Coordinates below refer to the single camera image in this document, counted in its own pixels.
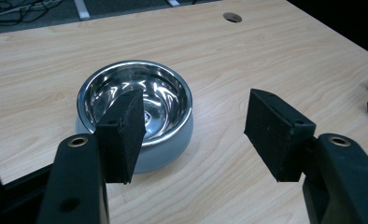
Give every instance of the bowl rim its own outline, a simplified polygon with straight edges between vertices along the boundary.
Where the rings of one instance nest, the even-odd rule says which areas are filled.
[[[184,126],[184,124],[189,120],[191,112],[192,112],[191,90],[190,90],[187,82],[177,72],[175,72],[171,68],[169,68],[169,67],[167,67],[163,64],[160,64],[160,63],[155,63],[155,62],[145,61],[145,60],[126,60],[126,61],[112,63],[112,64],[109,64],[107,66],[104,66],[103,68],[101,68],[101,69],[97,70],[96,72],[94,72],[82,84],[81,88],[79,89],[78,97],[77,97],[77,111],[78,111],[79,119],[82,122],[82,124],[85,126],[85,128],[90,133],[93,133],[94,130],[95,130],[95,127],[93,126],[93,124],[88,119],[86,109],[85,109],[85,92],[89,89],[89,87],[93,83],[93,81],[96,78],[98,78],[100,75],[102,75],[104,72],[106,72],[110,69],[117,68],[117,67],[122,67],[122,66],[126,66],[126,65],[134,65],[134,64],[156,66],[156,67],[161,68],[162,70],[166,71],[168,74],[173,76],[179,82],[179,84],[184,89],[185,95],[187,97],[187,104],[185,105],[185,108],[187,108],[187,109],[186,109],[184,115],[181,117],[181,120],[176,124],[175,127],[170,129],[168,132],[166,132],[166,133],[164,133],[160,136],[154,137],[154,138],[143,140],[142,147],[149,147],[149,146],[153,146],[153,145],[156,145],[156,144],[159,144],[161,142],[164,142],[164,141],[168,140],[170,137],[172,137],[178,131],[180,131],[181,128]]]

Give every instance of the cable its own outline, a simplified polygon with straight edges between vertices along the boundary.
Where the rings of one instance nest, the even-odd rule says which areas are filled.
[[[13,6],[7,1],[0,1],[0,17],[8,14],[17,17],[14,20],[0,20],[0,26],[13,26],[21,22],[36,21],[48,13],[51,8],[59,6],[62,1],[63,0],[37,0],[31,3],[25,3],[26,0],[23,0],[16,6]],[[26,20],[30,15],[34,15],[33,12],[40,12],[40,14],[30,20]]]

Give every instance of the pet bowl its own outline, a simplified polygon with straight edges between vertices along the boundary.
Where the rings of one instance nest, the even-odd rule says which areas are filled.
[[[187,147],[193,129],[191,91],[172,69],[148,61],[108,65],[90,76],[77,99],[77,133],[93,133],[95,124],[119,95],[143,90],[146,134],[135,173],[164,167]]]

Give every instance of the wood grain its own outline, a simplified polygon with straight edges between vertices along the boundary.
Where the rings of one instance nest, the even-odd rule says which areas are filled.
[[[240,15],[239,23],[223,19]],[[271,91],[368,154],[368,52],[283,0],[220,1],[0,35],[0,176],[53,161],[76,97],[110,63],[162,63],[188,82],[194,130],[173,163],[108,185],[112,223],[306,223],[302,181],[277,184],[243,135]]]

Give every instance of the black cable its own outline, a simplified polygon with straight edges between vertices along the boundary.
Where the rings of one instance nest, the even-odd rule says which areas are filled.
[[[0,20],[0,26],[13,26],[13,25],[17,25],[21,22],[32,22],[32,21],[36,21],[38,19],[40,19],[41,17],[43,17],[45,14],[47,14],[49,12],[49,10],[51,8],[57,7],[62,3],[63,0],[57,2],[55,5],[53,5],[52,7],[48,7],[47,5],[45,5],[45,1],[44,0],[36,0],[33,1],[31,3],[26,3],[26,0],[23,0],[20,4],[13,6],[12,4],[10,4],[7,1],[0,1],[0,13],[3,13],[5,11],[11,10],[11,9],[15,9],[15,8],[20,8],[20,7],[26,7],[26,8],[20,8],[18,11],[13,11],[13,12],[9,12],[7,14],[17,14],[18,18],[15,20]],[[33,14],[33,12],[41,12],[39,15],[35,16],[34,18],[30,19],[30,20],[26,20],[29,18],[29,16],[31,14]]]

